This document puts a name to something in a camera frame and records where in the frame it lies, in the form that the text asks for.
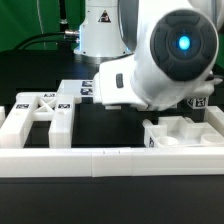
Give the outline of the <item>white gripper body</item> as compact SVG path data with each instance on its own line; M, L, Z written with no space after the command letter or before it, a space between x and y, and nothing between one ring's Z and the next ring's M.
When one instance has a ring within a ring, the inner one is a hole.
M138 110L157 110L156 106L143 100L142 87L137 87L139 81L154 81L160 69L153 62L147 63L147 76L139 79L134 76L136 61L134 56L103 62L93 78L93 102L102 105L121 106L131 105Z

